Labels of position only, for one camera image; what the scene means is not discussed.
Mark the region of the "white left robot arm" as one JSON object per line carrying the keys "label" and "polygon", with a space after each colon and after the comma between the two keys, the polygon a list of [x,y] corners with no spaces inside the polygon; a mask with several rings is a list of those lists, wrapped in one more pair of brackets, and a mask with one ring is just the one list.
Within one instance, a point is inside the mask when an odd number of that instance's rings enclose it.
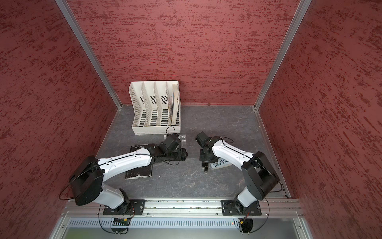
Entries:
{"label": "white left robot arm", "polygon": [[185,161],[188,153],[176,133],[168,134],[160,144],[144,144],[140,148],[118,156],[96,158],[88,156],[69,179],[77,206],[98,203],[112,213],[126,215],[133,210],[126,192],[106,185],[106,181],[124,172],[164,162],[175,166]]}

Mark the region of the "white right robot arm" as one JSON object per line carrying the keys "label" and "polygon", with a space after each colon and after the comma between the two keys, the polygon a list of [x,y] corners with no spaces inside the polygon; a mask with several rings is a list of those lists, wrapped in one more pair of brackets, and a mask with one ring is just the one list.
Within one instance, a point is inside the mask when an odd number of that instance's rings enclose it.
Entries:
{"label": "white right robot arm", "polygon": [[280,183],[279,176],[264,153],[246,152],[230,145],[224,138],[210,137],[203,131],[196,136],[196,141],[202,148],[200,161],[216,163],[219,159],[225,159],[239,168],[243,174],[244,189],[231,203],[225,203],[223,210],[234,207],[236,212],[244,214],[258,201],[264,200]]}

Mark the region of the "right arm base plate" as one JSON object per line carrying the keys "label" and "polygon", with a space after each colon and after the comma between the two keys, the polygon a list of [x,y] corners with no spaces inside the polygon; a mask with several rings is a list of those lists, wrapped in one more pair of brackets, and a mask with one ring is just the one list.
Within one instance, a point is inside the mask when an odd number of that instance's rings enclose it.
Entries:
{"label": "right arm base plate", "polygon": [[224,216],[261,216],[262,211],[259,201],[250,206],[243,206],[238,200],[221,200],[222,214]]}

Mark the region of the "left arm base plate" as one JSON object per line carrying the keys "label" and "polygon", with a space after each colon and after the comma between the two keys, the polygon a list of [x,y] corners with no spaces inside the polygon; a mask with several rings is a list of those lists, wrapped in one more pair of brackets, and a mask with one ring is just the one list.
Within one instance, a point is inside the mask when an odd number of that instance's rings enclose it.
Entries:
{"label": "left arm base plate", "polygon": [[123,202],[116,209],[105,206],[103,215],[105,216],[142,216],[146,201],[144,199],[133,199]]}

